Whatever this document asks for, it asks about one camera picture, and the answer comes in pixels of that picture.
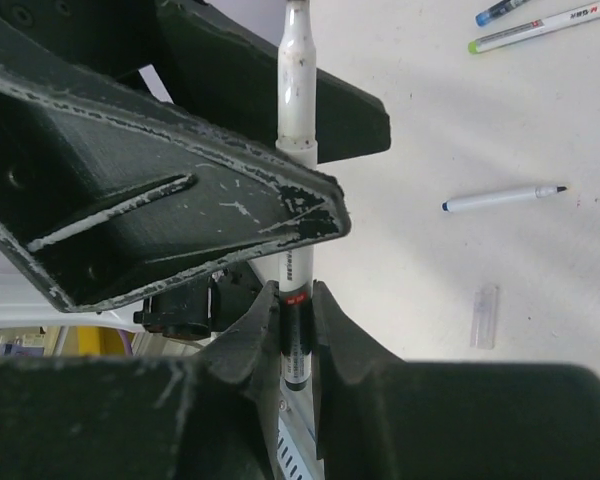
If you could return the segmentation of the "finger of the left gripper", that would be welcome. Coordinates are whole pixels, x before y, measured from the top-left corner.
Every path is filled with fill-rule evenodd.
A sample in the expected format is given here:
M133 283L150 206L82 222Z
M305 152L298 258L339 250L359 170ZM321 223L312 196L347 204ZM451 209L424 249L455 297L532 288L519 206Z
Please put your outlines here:
M350 229L333 177L0 17L0 251L57 310L119 308Z
M277 137L277 48L202 1L155 4L161 52L154 66L174 103L190 114L271 146ZM317 72L318 160L388 150L382 101Z

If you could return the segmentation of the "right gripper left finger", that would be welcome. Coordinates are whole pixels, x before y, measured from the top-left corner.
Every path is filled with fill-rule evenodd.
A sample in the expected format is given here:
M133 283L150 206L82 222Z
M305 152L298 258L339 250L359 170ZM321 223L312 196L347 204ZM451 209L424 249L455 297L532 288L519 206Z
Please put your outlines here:
M191 356L0 358L0 479L270 479L278 287Z

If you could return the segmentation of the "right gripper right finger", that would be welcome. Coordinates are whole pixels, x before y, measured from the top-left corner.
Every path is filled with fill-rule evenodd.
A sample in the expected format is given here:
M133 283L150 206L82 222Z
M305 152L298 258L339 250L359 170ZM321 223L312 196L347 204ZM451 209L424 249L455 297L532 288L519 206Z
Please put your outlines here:
M572 364L408 362L313 293L329 479L600 479L600 379Z

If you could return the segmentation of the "white black end pen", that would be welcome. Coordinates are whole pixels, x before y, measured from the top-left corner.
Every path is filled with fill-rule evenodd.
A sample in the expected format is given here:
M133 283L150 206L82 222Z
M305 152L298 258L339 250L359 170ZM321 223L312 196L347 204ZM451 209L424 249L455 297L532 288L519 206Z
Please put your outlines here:
M278 128L276 148L295 162L317 166L316 46L310 3L288 1L277 58ZM312 247L279 255L282 378L292 391L303 390L311 375Z

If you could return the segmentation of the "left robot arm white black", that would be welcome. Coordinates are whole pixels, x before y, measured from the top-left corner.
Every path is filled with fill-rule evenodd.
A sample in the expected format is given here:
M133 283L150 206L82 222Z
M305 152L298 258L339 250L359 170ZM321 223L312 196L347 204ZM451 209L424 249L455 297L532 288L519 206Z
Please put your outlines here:
M204 1L0 1L0 252L57 310L131 305L351 229L321 163L386 151L321 70L314 4L271 44Z

